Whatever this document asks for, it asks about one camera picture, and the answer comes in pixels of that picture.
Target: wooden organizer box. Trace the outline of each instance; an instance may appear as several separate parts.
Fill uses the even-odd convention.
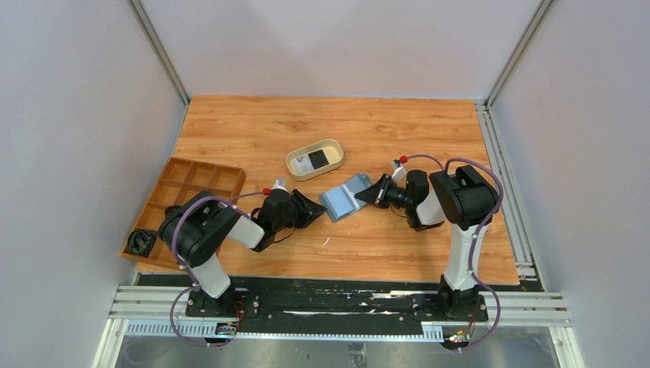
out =
[[[239,195],[246,174],[238,167],[200,163],[188,159],[170,158],[160,174],[156,187],[151,192],[143,210],[131,231],[136,228],[158,232],[165,219],[165,209],[171,205],[182,205],[202,190],[208,190],[223,199]],[[122,256],[150,265],[177,269],[178,265],[162,240],[156,242],[147,257],[126,252],[128,239],[122,248]]]

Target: gray wall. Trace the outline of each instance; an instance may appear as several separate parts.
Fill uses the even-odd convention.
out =
[[[486,97],[539,0],[144,0],[190,94]]]
[[[0,3],[0,366],[90,366],[182,109],[124,1]]]
[[[562,0],[494,108],[589,367],[647,366],[650,2]]]

